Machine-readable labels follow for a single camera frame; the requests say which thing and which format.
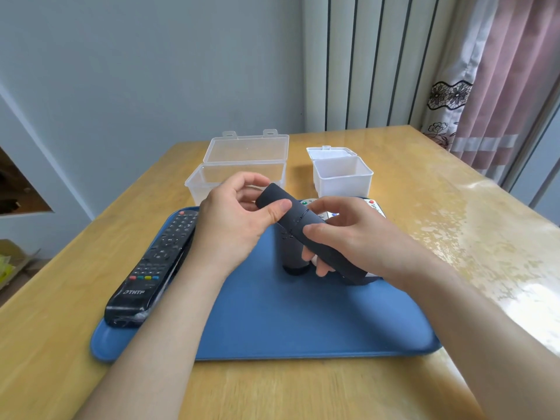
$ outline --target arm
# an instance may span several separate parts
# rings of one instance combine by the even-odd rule
[[[266,228],[291,207],[279,200],[257,211],[268,178],[241,172],[200,205],[193,244],[150,317],[74,419],[177,419],[202,331],[226,277]]]
[[[416,301],[488,418],[558,418],[560,358],[454,268],[356,197],[323,197],[309,208],[340,215],[328,224],[307,225],[308,238],[332,246]],[[304,249],[303,257],[313,254]],[[329,269],[318,260],[318,275]]]

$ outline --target left hand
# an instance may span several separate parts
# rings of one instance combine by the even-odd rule
[[[292,207],[288,199],[258,209],[255,199],[270,179],[255,172],[238,172],[214,188],[200,204],[188,258],[219,264],[228,276],[256,246],[269,225]]]

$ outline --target forearm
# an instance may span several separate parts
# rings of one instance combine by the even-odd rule
[[[492,420],[560,413],[560,359],[443,262],[410,295]]]
[[[76,419],[176,419],[225,274],[219,266],[187,258]]]

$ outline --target radiator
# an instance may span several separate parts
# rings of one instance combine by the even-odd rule
[[[420,128],[456,0],[302,0],[307,132]]]

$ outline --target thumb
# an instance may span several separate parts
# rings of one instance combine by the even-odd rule
[[[258,210],[256,214],[260,217],[262,224],[265,227],[268,227],[282,218],[291,207],[292,202],[289,199],[276,200],[275,202]]]
[[[336,249],[341,240],[341,228],[329,224],[308,224],[304,227],[304,235],[317,243]]]

